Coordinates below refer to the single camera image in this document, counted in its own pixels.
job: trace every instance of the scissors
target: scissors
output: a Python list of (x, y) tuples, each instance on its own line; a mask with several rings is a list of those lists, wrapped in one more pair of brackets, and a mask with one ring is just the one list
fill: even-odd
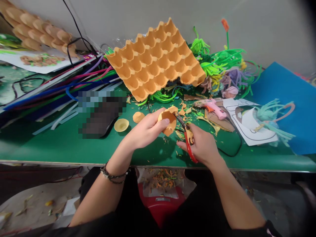
[(177, 120), (180, 122), (180, 124), (182, 125), (183, 127), (183, 130), (184, 130), (184, 137), (185, 137), (185, 143), (187, 145), (187, 150), (188, 150), (188, 153), (189, 153), (189, 156), (191, 158), (191, 160), (194, 162), (194, 163), (198, 163), (198, 160), (194, 157), (193, 153), (192, 153), (192, 150), (191, 150), (191, 144), (190, 144), (190, 141), (188, 139), (188, 135), (187, 135), (187, 131), (190, 130), (189, 126), (187, 124), (184, 123), (184, 121), (182, 120), (182, 118), (179, 116), (179, 114), (175, 115), (175, 117), (177, 118)]

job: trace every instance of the person's left hand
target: person's left hand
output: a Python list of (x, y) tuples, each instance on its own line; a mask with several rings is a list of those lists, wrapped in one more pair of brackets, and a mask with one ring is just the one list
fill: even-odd
[(158, 122), (158, 116), (166, 108), (161, 108), (154, 113), (147, 114), (139, 124), (137, 124), (122, 140), (123, 143), (128, 143), (133, 150), (144, 148), (152, 143), (164, 130), (168, 124), (169, 119), (163, 119)]

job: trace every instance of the purple pipe cleaner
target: purple pipe cleaner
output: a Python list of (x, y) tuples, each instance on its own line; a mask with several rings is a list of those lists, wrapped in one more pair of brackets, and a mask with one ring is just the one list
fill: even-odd
[(250, 72), (242, 72), (241, 70), (235, 69), (228, 73), (228, 76), (231, 78), (231, 83), (239, 89), (238, 86), (247, 85), (246, 82), (242, 82), (242, 78), (244, 80), (248, 80), (251, 77)]

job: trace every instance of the orange flower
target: orange flower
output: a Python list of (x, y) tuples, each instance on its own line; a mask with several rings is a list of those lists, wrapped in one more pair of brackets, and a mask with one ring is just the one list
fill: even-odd
[(223, 27), (224, 27), (225, 31), (228, 32), (229, 25), (228, 25), (228, 23), (227, 23), (225, 18), (222, 19), (222, 24), (223, 24)]

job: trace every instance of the hand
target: hand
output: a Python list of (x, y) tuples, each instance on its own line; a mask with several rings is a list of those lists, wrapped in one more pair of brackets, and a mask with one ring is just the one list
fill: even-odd
[[(191, 145), (191, 150), (195, 158), (206, 165), (210, 170), (219, 164), (225, 163), (218, 153), (213, 135), (200, 129), (193, 123), (191, 123), (189, 127), (194, 138), (194, 145)], [(177, 142), (177, 145), (188, 152), (185, 142)]]
[(128, 143), (132, 146), (133, 150), (144, 148), (152, 143), (170, 122), (168, 118), (158, 122), (158, 116), (164, 110), (166, 110), (166, 108), (161, 108), (154, 113), (147, 114), (140, 123), (125, 136), (122, 142)]

